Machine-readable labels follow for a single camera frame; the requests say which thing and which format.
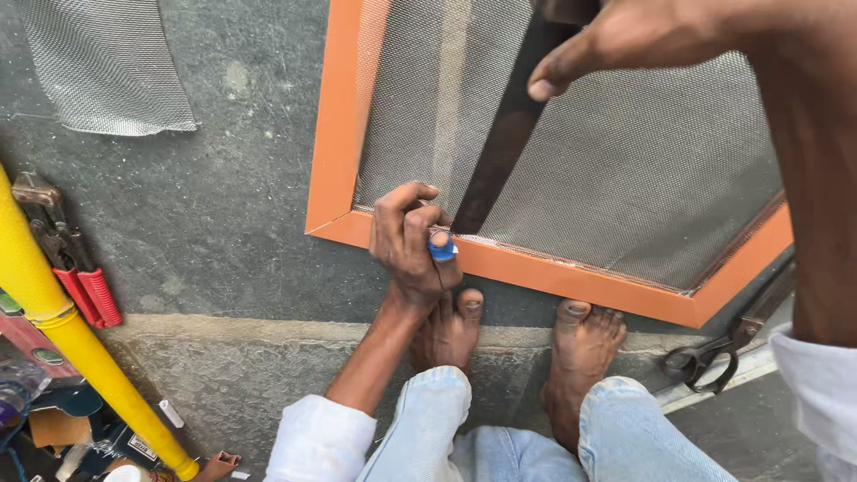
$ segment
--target bottle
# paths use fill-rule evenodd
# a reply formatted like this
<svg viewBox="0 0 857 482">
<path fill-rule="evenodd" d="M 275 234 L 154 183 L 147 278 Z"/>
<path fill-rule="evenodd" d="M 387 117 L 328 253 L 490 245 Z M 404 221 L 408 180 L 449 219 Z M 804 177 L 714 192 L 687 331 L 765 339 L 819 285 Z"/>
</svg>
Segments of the bottle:
<svg viewBox="0 0 857 482">
<path fill-rule="evenodd" d="M 35 400 L 49 383 L 51 377 L 26 358 L 0 362 L 0 429 L 18 425 L 27 395 Z"/>
</svg>

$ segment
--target foot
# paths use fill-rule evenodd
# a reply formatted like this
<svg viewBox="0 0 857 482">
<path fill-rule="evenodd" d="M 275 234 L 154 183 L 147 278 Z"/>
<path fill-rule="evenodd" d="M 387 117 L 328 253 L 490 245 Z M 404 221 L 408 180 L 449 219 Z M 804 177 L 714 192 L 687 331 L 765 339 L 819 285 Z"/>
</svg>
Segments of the foot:
<svg viewBox="0 0 857 482">
<path fill-rule="evenodd" d="M 621 311 L 592 307 L 564 299 L 556 310 L 550 378 L 542 387 L 542 407 L 548 413 L 556 441 L 578 453 L 580 406 L 627 337 Z"/>
<path fill-rule="evenodd" d="M 416 371 L 451 365 L 470 376 L 485 300 L 479 290 L 468 288 L 458 295 L 457 305 L 455 311 L 452 293 L 445 292 L 417 332 L 411 343 L 411 365 Z"/>
</svg>

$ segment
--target metal mesh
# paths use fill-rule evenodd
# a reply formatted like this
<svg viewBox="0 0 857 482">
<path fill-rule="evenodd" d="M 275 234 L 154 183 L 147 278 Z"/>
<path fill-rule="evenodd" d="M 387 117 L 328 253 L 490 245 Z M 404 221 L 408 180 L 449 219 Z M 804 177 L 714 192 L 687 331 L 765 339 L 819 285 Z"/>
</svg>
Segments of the metal mesh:
<svg viewBox="0 0 857 482">
<path fill-rule="evenodd" d="M 15 0 L 42 88 L 73 130 L 195 130 L 157 0 Z"/>
<path fill-rule="evenodd" d="M 384 15 L 364 4 L 361 57 Z M 410 180 L 455 214 L 523 38 L 527 0 L 392 0 L 355 194 Z M 587 75 L 551 100 L 479 238 L 690 292 L 781 191 L 753 73 L 729 52 L 685 69 Z"/>
</svg>

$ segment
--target white sleeve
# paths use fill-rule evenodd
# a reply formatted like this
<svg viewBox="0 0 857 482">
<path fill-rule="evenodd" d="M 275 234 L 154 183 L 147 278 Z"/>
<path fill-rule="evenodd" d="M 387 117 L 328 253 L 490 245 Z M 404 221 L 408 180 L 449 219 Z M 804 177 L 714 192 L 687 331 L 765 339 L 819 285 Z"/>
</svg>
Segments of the white sleeve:
<svg viewBox="0 0 857 482">
<path fill-rule="evenodd" d="M 283 409 L 265 482 L 352 482 L 363 470 L 377 420 L 319 395 Z"/>
<path fill-rule="evenodd" d="M 797 398 L 798 430 L 819 447 L 825 480 L 857 473 L 857 348 L 796 340 L 791 323 L 774 328 L 769 344 Z M 825 460 L 825 452 L 845 463 Z"/>
</svg>

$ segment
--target hand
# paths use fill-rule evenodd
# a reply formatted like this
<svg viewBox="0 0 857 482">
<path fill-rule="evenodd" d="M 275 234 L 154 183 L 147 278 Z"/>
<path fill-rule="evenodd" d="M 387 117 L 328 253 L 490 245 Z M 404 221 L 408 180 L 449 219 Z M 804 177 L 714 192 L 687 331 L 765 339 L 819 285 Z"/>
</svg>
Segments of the hand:
<svg viewBox="0 0 857 482">
<path fill-rule="evenodd" d="M 783 0 L 608 0 L 583 31 L 533 70 L 530 97 L 564 93 L 595 70 L 674 67 L 741 50 L 765 31 L 792 27 L 799 15 Z"/>
<path fill-rule="evenodd" d="M 412 182 L 399 186 L 375 203 L 369 253 L 393 277 L 392 289 L 411 305 L 430 309 L 444 291 L 461 282 L 456 258 L 436 262 L 429 254 L 429 228 L 452 220 L 440 206 L 425 204 L 435 187 Z"/>
</svg>

